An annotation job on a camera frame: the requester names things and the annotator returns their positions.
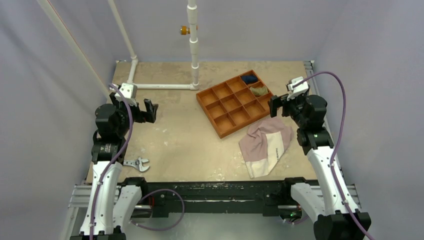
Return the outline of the pink and white underwear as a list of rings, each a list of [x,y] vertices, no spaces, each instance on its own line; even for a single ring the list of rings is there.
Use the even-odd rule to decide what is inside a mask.
[[[293,128],[276,117],[250,125],[238,143],[249,177],[255,179],[269,175],[293,138]]]

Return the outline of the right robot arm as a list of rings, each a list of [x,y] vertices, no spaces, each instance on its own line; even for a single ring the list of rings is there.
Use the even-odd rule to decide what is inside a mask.
[[[324,127],[327,102],[318,95],[288,94],[272,96],[268,102],[270,116],[291,117],[298,126],[297,142],[311,163],[321,195],[306,182],[289,184],[280,196],[288,204],[295,201],[313,222],[317,240],[363,240],[371,226],[371,217],[354,201],[335,160],[335,145]]]

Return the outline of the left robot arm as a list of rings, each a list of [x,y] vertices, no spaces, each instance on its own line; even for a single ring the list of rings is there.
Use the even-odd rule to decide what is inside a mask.
[[[149,199],[143,177],[130,177],[119,185],[124,157],[134,123],[154,123],[158,104],[144,99],[145,111],[134,98],[109,95],[111,102],[95,110],[92,184],[84,221],[71,240],[125,240],[135,206]]]

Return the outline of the orange compartment tray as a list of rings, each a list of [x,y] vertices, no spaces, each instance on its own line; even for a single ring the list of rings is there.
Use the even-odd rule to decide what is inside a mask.
[[[246,85],[241,76],[255,75],[258,82]],[[268,101],[273,93],[254,96],[250,87],[267,85],[249,70],[196,94],[196,100],[219,138],[224,138],[270,114]]]

